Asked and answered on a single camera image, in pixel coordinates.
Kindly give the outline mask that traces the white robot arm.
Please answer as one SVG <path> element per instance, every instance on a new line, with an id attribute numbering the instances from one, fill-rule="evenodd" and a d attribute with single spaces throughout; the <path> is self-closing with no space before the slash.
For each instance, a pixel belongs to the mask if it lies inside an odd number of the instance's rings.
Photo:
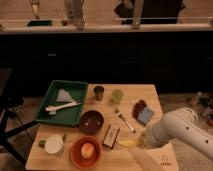
<path id="1" fill-rule="evenodd" d="M 147 125 L 139 142 L 147 148 L 161 148 L 172 139 L 177 139 L 213 161 L 213 135 L 205 132 L 196 125 L 197 113 L 189 108 L 182 107 L 167 112 L 161 119 Z"/>

